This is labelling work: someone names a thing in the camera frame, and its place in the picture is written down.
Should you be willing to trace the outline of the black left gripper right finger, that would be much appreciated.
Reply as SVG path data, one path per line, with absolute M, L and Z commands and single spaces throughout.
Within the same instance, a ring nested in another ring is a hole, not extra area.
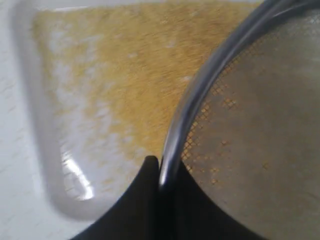
M 181 162 L 173 188 L 159 193 L 159 220 L 169 240 L 262 240 L 218 207 Z

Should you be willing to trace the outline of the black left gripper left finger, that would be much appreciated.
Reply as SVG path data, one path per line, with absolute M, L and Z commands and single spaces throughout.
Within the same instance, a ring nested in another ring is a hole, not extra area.
M 159 161 L 147 156 L 121 198 L 74 240 L 155 240 Z

